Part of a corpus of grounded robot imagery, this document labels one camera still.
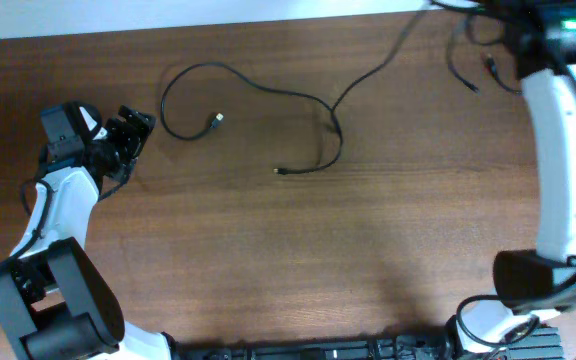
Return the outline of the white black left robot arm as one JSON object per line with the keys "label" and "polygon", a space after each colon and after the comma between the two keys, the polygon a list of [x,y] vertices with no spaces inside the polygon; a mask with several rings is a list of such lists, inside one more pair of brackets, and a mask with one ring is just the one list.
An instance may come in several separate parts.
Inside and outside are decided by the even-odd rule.
{"label": "white black left robot arm", "polygon": [[104,120],[71,101],[40,114],[48,138],[30,185],[36,200],[18,245],[0,262],[0,325],[18,359],[176,359],[174,340],[125,321],[84,247],[103,181],[125,185],[154,116],[122,106]]}

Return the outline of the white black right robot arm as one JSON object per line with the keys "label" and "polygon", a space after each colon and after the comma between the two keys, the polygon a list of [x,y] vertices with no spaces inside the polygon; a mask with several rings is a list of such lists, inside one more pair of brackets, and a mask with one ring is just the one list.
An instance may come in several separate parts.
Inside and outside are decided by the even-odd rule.
{"label": "white black right robot arm", "polygon": [[531,116],[540,182],[536,245],[493,262],[494,288],[463,300],[448,324],[456,359],[484,359],[531,341],[576,309],[576,1],[476,1],[463,11],[504,27]]}

